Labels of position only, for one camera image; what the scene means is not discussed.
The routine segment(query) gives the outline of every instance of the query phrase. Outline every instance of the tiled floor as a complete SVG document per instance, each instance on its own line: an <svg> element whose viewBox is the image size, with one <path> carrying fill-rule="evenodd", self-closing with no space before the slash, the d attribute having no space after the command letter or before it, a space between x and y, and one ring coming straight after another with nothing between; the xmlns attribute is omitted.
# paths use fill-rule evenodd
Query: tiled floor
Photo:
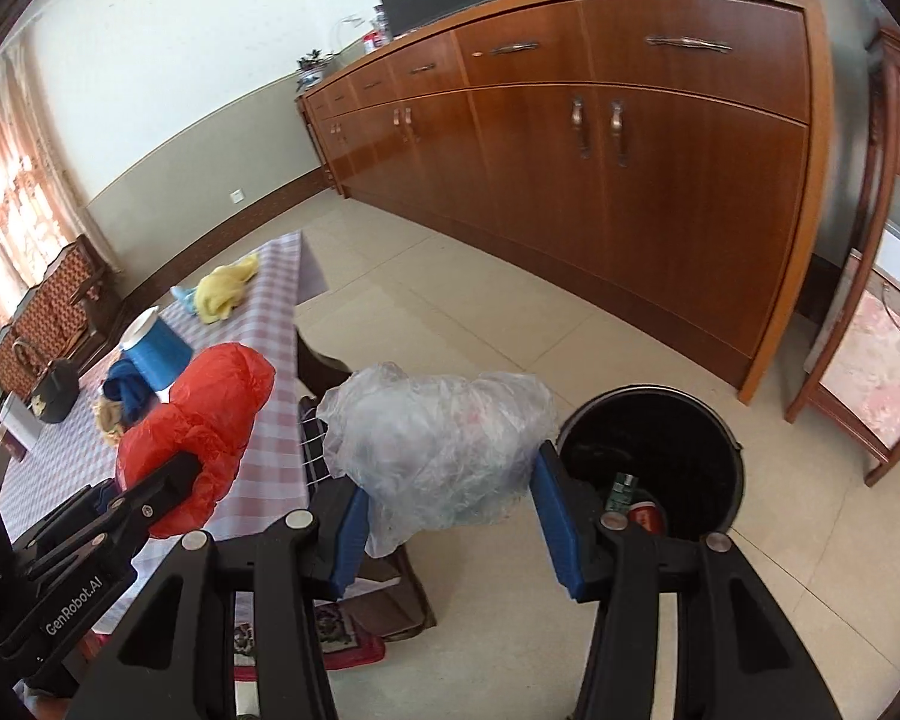
<svg viewBox="0 0 900 720"><path fill-rule="evenodd" d="M527 370L563 415L633 382L677 386L715 408L744 445L746 494L732 536L816 659L847 720L875 720L900 687L900 468L874 490L866 456L821 415L789 425L813 328L796 317L749 408L730 386L628 324L514 266L324 191L233 245L230 262L305 229L331 292L300 307L314 348L351 367L410 373ZM583 673L592 605L554 579L531 505L488 527L409 545L439 625L381 664L332 676L343 720L562 720ZM673 700L673 600L661 602L655 717Z"/></svg>

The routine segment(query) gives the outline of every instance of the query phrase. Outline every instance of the blue gripper pad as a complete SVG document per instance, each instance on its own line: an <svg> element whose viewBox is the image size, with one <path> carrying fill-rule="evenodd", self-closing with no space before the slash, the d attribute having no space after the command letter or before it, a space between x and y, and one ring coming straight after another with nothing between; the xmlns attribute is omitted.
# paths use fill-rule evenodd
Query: blue gripper pad
<svg viewBox="0 0 900 720"><path fill-rule="evenodd" d="M370 535L370 497L357 488L337 533L336 560L330 584L338 598L357 578L357 570L364 559L364 548Z"/></svg>
<svg viewBox="0 0 900 720"><path fill-rule="evenodd" d="M546 442L540 447L533 463L530 493L533 495L540 527L543 528L543 538L550 551L550 560L557 572L557 580L567 588L571 598L581 601L586 583L581 571L577 529L560 492L557 474L551 467L554 462L560 462L557 451L552 443Z"/></svg>

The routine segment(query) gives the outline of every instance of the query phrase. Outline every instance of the wooden cabinet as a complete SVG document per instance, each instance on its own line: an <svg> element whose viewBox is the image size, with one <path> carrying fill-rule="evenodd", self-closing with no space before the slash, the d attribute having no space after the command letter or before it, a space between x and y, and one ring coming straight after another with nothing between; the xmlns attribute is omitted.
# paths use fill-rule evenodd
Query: wooden cabinet
<svg viewBox="0 0 900 720"><path fill-rule="evenodd" d="M323 97L330 108L331 116L339 116L359 107L350 79L334 81L324 90Z"/></svg>
<svg viewBox="0 0 900 720"><path fill-rule="evenodd" d="M423 207L495 232L492 189L467 93L405 100L403 116L425 182L419 198Z"/></svg>
<svg viewBox="0 0 900 720"><path fill-rule="evenodd" d="M376 119L370 114L372 110L368 108L353 111L336 119L341 149L346 155L350 170L348 177L338 181L351 191L381 191L378 160L373 146Z"/></svg>
<svg viewBox="0 0 900 720"><path fill-rule="evenodd" d="M471 95L500 235L605 275L597 90L526 85Z"/></svg>
<svg viewBox="0 0 900 720"><path fill-rule="evenodd" d="M712 95L808 122L802 14L740 0L586 0L594 80Z"/></svg>
<svg viewBox="0 0 900 720"><path fill-rule="evenodd" d="M391 71L400 97L405 99L463 89L466 86L451 32L422 40L406 47L402 52L396 52L391 57Z"/></svg>
<svg viewBox="0 0 900 720"><path fill-rule="evenodd" d="M819 0L499 0L304 104L348 193L618 314L746 402L813 247L830 73Z"/></svg>
<svg viewBox="0 0 900 720"><path fill-rule="evenodd" d="M338 182L346 184L351 180L353 170L350 166L350 160L347 156L349 151L341 126L341 119L324 119L314 123L317 127L320 142L323 144L323 156L327 160L333 175L337 177Z"/></svg>
<svg viewBox="0 0 900 720"><path fill-rule="evenodd" d="M468 23L457 40L473 86L590 79L580 6L573 1Z"/></svg>
<svg viewBox="0 0 900 720"><path fill-rule="evenodd" d="M386 59L357 70L350 77L350 83L360 108L391 103L399 97L389 70L389 60Z"/></svg>
<svg viewBox="0 0 900 720"><path fill-rule="evenodd" d="M806 127L674 92L599 97L608 278L751 356L790 256Z"/></svg>
<svg viewBox="0 0 900 720"><path fill-rule="evenodd" d="M427 197L410 132L405 127L400 100L360 112L376 154L371 186L367 191L403 205L426 207Z"/></svg>

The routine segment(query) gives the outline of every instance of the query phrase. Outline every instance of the checkered tablecloth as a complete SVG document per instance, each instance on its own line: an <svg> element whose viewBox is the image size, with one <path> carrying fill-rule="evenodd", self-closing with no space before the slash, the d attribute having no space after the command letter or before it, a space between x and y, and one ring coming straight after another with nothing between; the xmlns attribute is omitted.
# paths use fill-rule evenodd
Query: checkered tablecloth
<svg viewBox="0 0 900 720"><path fill-rule="evenodd" d="M194 351L237 341L256 349L276 368L274 392L257 415L233 487L205 526L217 541L257 533L290 509L307 505L296 414L293 309L324 292L326 283L302 233L276 238L258 251L260 271L247 284L244 302L230 319L204 325L179 303L161 314ZM119 352L111 353L87 371L79 399L67 418L45 426L24 461L10 462L0 493L0 512L11 539L84 485L114 476L117 453L98 432L90 404L117 356ZM146 543L133 560L137 581L101 618L97 631L113 630L176 541L151 538ZM238 616L245 616L248 606L238 607L242 608L242 613L238 608Z"/></svg>

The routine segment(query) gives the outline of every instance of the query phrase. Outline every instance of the black trash can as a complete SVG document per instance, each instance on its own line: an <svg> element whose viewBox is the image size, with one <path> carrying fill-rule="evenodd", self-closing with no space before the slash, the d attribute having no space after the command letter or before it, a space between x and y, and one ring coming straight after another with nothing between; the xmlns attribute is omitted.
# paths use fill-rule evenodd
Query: black trash can
<svg viewBox="0 0 900 720"><path fill-rule="evenodd" d="M714 410L669 386L605 392L560 429L557 453L571 477L605 497L617 473L662 509L667 535L698 541L725 532L744 493L741 447Z"/></svg>

